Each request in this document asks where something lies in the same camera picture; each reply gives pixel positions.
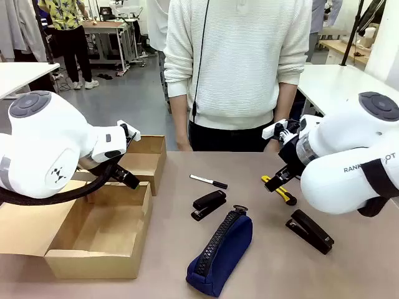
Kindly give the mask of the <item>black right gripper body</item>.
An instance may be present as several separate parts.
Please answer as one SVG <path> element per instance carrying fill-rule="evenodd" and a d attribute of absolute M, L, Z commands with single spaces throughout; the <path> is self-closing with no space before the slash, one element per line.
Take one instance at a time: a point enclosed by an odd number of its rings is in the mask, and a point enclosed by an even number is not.
<path fill-rule="evenodd" d="M 305 164 L 300 157 L 301 154 L 297 152 L 297 150 L 302 151 L 304 140 L 304 137 L 300 138 L 299 134 L 289 131 L 282 131 L 279 134 L 279 141 L 282 142 L 279 156 L 286 165 L 288 164 L 296 169 L 297 175 L 301 175 L 305 170 Z"/>

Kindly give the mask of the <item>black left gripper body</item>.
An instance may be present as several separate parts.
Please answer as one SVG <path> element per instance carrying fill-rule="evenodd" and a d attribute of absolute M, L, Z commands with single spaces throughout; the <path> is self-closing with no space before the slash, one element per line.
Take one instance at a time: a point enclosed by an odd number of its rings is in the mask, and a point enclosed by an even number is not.
<path fill-rule="evenodd" d="M 90 156 L 80 158 L 77 167 L 77 180 L 93 181 L 96 177 L 105 173 L 107 166 L 112 166 L 109 181 L 118 181 L 122 183 L 125 179 L 125 170 L 118 165 L 120 158 L 120 156 L 117 156 L 102 163 L 95 162 Z"/>

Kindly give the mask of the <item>person's left hand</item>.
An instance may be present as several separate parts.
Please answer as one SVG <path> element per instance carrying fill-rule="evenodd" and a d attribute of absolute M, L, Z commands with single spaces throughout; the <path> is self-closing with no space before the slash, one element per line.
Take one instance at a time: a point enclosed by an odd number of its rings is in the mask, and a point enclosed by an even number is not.
<path fill-rule="evenodd" d="M 267 143 L 264 152 L 267 153 L 278 153 L 280 151 L 280 143 L 278 140 L 270 139 Z"/>

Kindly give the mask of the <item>person's right hand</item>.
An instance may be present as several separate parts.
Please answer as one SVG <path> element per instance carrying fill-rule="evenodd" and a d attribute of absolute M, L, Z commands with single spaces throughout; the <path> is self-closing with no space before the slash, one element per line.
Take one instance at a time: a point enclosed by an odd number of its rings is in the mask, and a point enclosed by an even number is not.
<path fill-rule="evenodd" d="M 177 137 L 176 144 L 180 151 L 192 151 L 192 147 L 187 137 L 184 136 Z"/>

